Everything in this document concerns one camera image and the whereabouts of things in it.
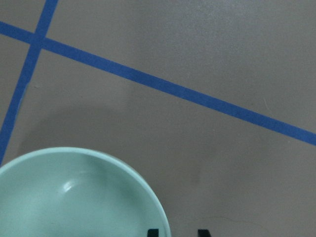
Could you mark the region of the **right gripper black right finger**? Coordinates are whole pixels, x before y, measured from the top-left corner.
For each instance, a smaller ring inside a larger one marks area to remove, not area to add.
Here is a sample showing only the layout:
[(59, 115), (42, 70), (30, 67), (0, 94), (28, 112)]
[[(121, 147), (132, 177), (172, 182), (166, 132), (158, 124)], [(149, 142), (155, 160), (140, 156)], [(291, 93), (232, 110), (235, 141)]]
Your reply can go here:
[(208, 229), (198, 229), (197, 236), (198, 237), (210, 237), (210, 232)]

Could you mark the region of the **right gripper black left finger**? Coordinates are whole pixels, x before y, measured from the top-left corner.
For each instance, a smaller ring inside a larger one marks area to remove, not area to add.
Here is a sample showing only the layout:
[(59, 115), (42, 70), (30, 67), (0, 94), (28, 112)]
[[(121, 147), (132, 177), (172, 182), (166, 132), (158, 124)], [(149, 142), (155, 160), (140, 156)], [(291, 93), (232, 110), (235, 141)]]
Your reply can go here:
[(159, 237), (159, 229), (148, 229), (147, 237)]

